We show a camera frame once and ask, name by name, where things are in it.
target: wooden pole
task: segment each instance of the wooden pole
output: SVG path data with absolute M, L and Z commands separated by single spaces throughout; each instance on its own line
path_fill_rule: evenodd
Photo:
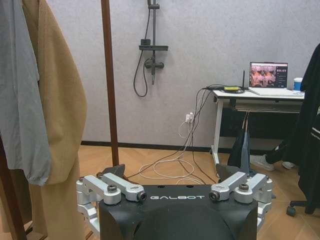
M 0 198 L 13 240 L 27 240 L 17 196 L 0 137 Z
M 107 88 L 108 107 L 109 107 L 112 165 L 116 166 L 116 165 L 119 165 L 119 153 L 118 153 L 115 81 L 114 81 L 114 64 L 113 64 L 113 57 L 112 57 L 112 39 L 111 39 L 111 20 L 110 20 L 109 0 L 101 0 L 101 9 L 102 9 L 105 71 L 106 71 L 106 88 Z

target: yellow device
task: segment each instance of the yellow device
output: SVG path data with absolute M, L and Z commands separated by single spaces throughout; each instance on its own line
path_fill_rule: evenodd
M 224 90 L 228 91 L 228 92 L 237 92 L 240 90 L 240 87 L 238 87 L 238 86 L 225 86 Z

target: white wall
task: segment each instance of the white wall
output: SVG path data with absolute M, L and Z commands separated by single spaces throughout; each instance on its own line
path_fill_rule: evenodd
M 109 141 L 100 0 L 48 0 L 71 49 L 85 88 L 88 115 L 83 140 Z M 193 111 L 195 94 L 210 84 L 240 85 L 250 61 L 288 62 L 289 84 L 302 77 L 320 41 L 318 0 L 158 0 L 156 42 L 164 69 L 139 98 L 133 75 L 144 36 L 146 0 L 111 0 L 118 140 L 182 145 L 177 130 Z M 149 28 L 152 37 L 152 26 Z M 139 71 L 138 88 L 142 87 Z M 201 113 L 195 145 L 213 141 L 212 97 Z M 223 141 L 220 145 L 230 145 Z

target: white desk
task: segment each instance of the white desk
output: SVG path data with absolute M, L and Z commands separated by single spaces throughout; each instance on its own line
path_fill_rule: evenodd
M 278 102 L 300 102 L 301 103 L 304 101 L 304 98 L 305 98 L 304 96 L 260 96 L 248 90 L 240 94 L 226 93 L 220 90 L 214 90 L 213 95 L 214 95 L 214 102 L 217 104 L 213 145 L 211 145 L 211 152 L 212 152 L 214 165 L 219 163 L 218 148 L 219 148 L 220 128 L 221 128 L 221 119 L 222 119 L 222 110 L 224 107 L 224 100 L 230 100 L 230 101 L 233 101 L 233 103 L 236 103 L 237 100 L 274 101 L 277 103 Z M 262 109 L 259 112 L 272 112 L 272 111 Z M 278 110 L 275 112 L 290 113 L 292 112 L 292 109 Z

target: person's foot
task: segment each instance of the person's foot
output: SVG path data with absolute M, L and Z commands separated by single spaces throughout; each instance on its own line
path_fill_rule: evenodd
M 275 166 L 266 161 L 266 155 L 251 155 L 250 156 L 250 163 L 257 167 L 263 168 L 267 171 L 274 171 Z
M 292 162 L 289 162 L 289 161 L 284 161 L 282 163 L 282 166 L 285 168 L 285 169 L 292 169 L 293 167 L 295 167 L 296 165 Z

